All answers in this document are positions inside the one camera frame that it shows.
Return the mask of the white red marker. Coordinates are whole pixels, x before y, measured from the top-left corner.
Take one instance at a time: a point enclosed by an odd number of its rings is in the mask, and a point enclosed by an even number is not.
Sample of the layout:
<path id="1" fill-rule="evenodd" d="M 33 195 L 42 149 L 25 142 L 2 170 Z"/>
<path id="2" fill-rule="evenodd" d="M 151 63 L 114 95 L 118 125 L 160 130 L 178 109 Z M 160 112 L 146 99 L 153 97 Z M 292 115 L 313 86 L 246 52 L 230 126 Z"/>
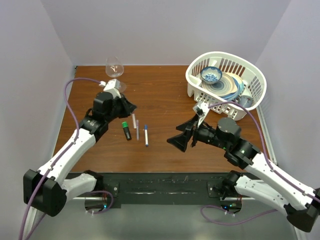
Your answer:
<path id="1" fill-rule="evenodd" d="M 136 120 L 136 115 L 132 113 L 132 122 L 133 122 L 133 128 L 137 129 L 137 120 Z"/>

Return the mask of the purple highlighter pen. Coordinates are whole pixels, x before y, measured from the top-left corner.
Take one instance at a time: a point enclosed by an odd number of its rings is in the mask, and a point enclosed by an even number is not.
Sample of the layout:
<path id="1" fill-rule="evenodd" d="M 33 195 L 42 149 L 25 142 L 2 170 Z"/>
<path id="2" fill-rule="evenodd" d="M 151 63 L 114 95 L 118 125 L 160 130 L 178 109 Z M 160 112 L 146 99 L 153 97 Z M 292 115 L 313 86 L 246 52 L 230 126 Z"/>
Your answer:
<path id="1" fill-rule="evenodd" d="M 135 121 L 135 124 L 136 124 L 136 140 L 138 141 L 140 139 L 139 120 L 138 119 Z"/>

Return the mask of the green highlighter with black body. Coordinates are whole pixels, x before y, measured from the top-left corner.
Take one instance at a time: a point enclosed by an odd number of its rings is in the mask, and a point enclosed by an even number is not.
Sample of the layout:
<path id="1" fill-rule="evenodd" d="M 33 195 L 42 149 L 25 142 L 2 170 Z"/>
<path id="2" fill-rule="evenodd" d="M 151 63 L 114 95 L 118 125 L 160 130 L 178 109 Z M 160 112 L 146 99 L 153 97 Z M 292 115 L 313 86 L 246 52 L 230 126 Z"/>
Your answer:
<path id="1" fill-rule="evenodd" d="M 126 140 L 127 141 L 131 140 L 132 136 L 131 136 L 131 132 L 130 132 L 128 123 L 126 121 L 124 121 L 121 123 L 121 125 L 122 125 L 122 129 L 123 129 Z"/>

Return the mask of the white blue acrylic marker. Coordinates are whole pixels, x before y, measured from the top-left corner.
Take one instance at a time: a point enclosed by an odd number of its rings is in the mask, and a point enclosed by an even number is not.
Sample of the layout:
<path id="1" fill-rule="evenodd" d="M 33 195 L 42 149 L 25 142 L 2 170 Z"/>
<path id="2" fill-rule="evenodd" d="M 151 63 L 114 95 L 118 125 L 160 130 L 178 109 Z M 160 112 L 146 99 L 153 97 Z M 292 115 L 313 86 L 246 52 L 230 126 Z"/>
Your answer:
<path id="1" fill-rule="evenodd" d="M 149 136 L 148 136 L 147 124 L 144 125 L 144 142 L 145 142 L 145 146 L 148 147 L 149 146 Z"/>

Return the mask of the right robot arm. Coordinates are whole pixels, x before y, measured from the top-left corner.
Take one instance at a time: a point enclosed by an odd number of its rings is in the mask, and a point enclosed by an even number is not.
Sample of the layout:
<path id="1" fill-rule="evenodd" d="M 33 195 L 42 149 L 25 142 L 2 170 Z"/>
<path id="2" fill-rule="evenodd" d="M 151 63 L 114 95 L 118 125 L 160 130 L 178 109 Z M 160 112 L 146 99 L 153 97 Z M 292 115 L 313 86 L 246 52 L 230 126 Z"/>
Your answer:
<path id="1" fill-rule="evenodd" d="M 195 115 L 176 129 L 181 133 L 167 142 L 180 151 L 186 151 L 189 141 L 192 146 L 202 142 L 223 149 L 229 163 L 262 181 L 258 183 L 231 171 L 221 185 L 224 194 L 254 198 L 282 213 L 297 229 L 311 232 L 320 215 L 320 190 L 299 182 L 270 161 L 258 147 L 241 137 L 241 128 L 233 119 L 221 118 L 213 128 Z"/>

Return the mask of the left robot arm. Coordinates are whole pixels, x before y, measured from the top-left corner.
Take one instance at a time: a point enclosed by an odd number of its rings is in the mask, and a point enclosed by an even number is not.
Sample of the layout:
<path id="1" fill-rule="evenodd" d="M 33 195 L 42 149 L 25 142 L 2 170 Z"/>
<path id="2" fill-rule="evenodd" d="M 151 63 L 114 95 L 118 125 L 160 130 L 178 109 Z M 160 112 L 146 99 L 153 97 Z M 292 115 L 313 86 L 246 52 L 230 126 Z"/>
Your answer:
<path id="1" fill-rule="evenodd" d="M 104 190 L 103 177 L 91 170 L 67 179 L 67 175 L 83 156 L 109 129 L 109 123 L 129 117 L 137 108 L 122 94 L 99 92 L 66 144 L 37 171 L 23 176 L 23 201 L 51 217 L 65 204 L 85 193 L 99 196 Z"/>

